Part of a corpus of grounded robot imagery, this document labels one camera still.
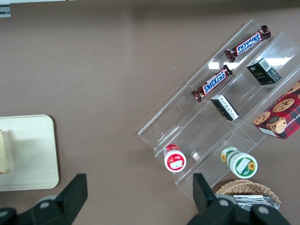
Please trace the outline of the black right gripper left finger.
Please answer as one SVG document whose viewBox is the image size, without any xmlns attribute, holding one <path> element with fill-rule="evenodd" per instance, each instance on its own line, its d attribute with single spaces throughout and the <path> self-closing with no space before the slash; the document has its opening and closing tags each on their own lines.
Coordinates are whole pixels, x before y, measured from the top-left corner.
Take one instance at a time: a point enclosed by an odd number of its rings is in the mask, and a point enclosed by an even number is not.
<svg viewBox="0 0 300 225">
<path fill-rule="evenodd" d="M 14 208 L 1 208 L 0 223 L 2 225 L 71 225 L 87 198 L 87 175 L 80 173 L 53 200 L 43 200 L 21 214 L 17 214 Z"/>
</svg>

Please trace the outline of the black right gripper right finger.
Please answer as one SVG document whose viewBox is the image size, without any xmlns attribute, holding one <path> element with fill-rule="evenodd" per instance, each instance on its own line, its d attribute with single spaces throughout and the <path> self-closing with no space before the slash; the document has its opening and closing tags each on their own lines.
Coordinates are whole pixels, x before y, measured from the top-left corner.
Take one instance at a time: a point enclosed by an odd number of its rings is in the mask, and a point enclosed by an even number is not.
<svg viewBox="0 0 300 225">
<path fill-rule="evenodd" d="M 254 205 L 250 211 L 231 200 L 217 198 L 201 173 L 193 174 L 193 198 L 198 214 L 189 225 L 289 225 L 290 222 L 274 207 Z"/>
</svg>

